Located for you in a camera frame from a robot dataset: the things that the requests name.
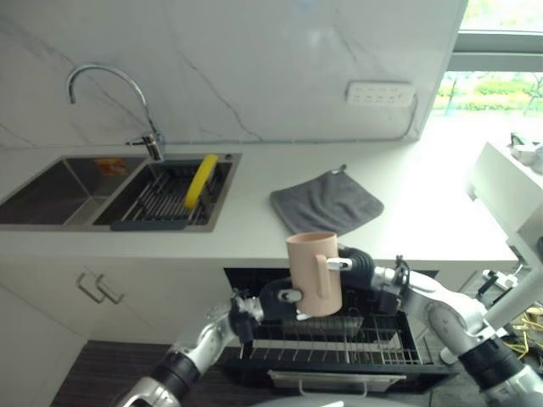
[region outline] white countertop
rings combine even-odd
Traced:
[[[0,231],[0,257],[79,256],[184,259],[286,259],[290,233],[270,192],[347,164],[347,173],[384,203],[384,212],[339,241],[375,259],[511,261],[505,236],[465,191],[482,137],[427,125],[417,143],[170,145],[168,153],[241,153],[211,233]],[[0,199],[60,155],[143,153],[136,147],[0,151]]]

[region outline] stainless steel sink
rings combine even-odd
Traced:
[[[220,155],[189,211],[184,195],[204,156],[182,154],[164,163],[134,156],[63,157],[0,204],[0,229],[211,231],[239,154]]]

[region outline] power strip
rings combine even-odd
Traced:
[[[353,106],[404,108],[415,96],[411,83],[353,81],[347,86],[347,103]]]

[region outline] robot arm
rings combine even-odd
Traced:
[[[484,319],[486,308],[479,301],[410,271],[402,258],[397,259],[395,269],[386,269],[374,267],[367,254],[349,250],[349,261],[336,259],[334,264],[353,273],[352,281],[365,282],[358,287],[382,293],[383,311],[399,309],[428,326],[462,362],[489,405],[543,405],[543,381],[497,337]]]
[[[202,321],[184,329],[151,374],[140,379],[117,406],[144,402],[152,407],[181,407],[182,397],[228,343],[236,337],[252,340],[253,329],[263,318],[259,299],[242,299],[234,293],[230,305],[215,307]]]
[[[342,284],[377,293],[382,312],[402,310],[424,322],[462,362],[489,405],[543,405],[543,381],[496,336],[479,301],[410,271],[402,258],[388,269],[375,267],[360,250],[344,248],[339,255],[327,263],[330,270],[341,271]],[[284,280],[268,284],[259,298],[242,299],[235,293],[229,306],[213,309],[183,330],[153,372],[117,405],[130,407],[142,400],[153,407],[180,407],[182,397],[229,342],[236,337],[242,343],[252,340],[254,328],[265,318],[294,318],[294,302],[301,295]]]

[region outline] open dishwasher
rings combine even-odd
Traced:
[[[232,288],[257,295],[288,269],[225,269]],[[267,321],[255,340],[226,348],[217,363],[247,386],[296,392],[424,393],[458,374],[424,357],[403,313],[380,315],[370,292],[343,289],[336,314],[307,321]]]

